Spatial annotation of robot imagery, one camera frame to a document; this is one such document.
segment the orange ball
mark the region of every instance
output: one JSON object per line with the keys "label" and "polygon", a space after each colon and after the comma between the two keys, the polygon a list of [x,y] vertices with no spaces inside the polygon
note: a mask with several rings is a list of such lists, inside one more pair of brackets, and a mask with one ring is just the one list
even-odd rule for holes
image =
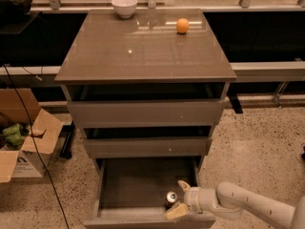
{"label": "orange ball", "polygon": [[180,34],[186,33],[189,29],[189,26],[190,26],[189,21],[185,18],[179,19],[176,25],[177,31]]}

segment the drawer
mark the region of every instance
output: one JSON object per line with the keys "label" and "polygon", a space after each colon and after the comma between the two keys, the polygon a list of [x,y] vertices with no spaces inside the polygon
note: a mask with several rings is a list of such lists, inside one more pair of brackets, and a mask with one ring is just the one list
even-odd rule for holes
{"label": "drawer", "polygon": [[214,125],[222,101],[101,103],[69,102],[78,128]]}
{"label": "drawer", "polygon": [[67,85],[67,92],[72,101],[207,100],[222,99],[228,89],[226,85],[224,82],[109,82],[97,85]]}
{"label": "drawer", "polygon": [[198,184],[198,171],[192,157],[111,158],[101,163],[100,184],[93,219],[86,228],[211,228],[210,213],[187,215],[179,222],[168,221],[166,195],[174,191],[183,202],[179,179]]}
{"label": "drawer", "polygon": [[91,158],[147,156],[205,156],[211,138],[154,137],[85,139],[84,146]]}

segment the drawer cabinet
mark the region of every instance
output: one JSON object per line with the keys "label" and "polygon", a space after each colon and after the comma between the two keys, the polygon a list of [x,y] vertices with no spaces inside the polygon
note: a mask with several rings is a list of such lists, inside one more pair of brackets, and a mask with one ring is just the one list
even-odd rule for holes
{"label": "drawer cabinet", "polygon": [[[174,23],[187,18],[187,34]],[[137,10],[119,20],[93,10],[55,81],[84,137],[100,186],[87,228],[211,228],[209,213],[167,221],[177,181],[198,170],[234,71],[201,10]]]}

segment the cabinet top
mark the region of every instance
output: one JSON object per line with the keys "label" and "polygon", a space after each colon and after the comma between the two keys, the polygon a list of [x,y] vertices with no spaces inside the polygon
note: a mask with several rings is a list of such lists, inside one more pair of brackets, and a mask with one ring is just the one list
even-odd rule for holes
{"label": "cabinet top", "polygon": [[[178,34],[176,21],[189,20]],[[203,12],[137,10],[121,19],[114,10],[87,15],[55,78],[62,84],[234,81],[235,74]]]}

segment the terrazzo floor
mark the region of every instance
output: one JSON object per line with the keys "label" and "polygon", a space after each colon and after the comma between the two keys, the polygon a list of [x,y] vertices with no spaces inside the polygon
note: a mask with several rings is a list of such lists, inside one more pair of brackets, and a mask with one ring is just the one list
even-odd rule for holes
{"label": "terrazzo floor", "polygon": [[[228,104],[213,133],[213,144],[200,171],[202,187],[229,181],[260,195],[296,205],[305,195],[305,102],[285,102],[281,109],[242,102],[244,114]],[[56,114],[70,121],[67,114]],[[91,219],[98,174],[83,148],[79,131],[69,160],[58,145],[49,169],[70,228]],[[66,228],[47,176],[14,178],[0,184],[0,228]],[[241,219],[217,219],[213,229],[263,229],[268,224],[245,212]]]}

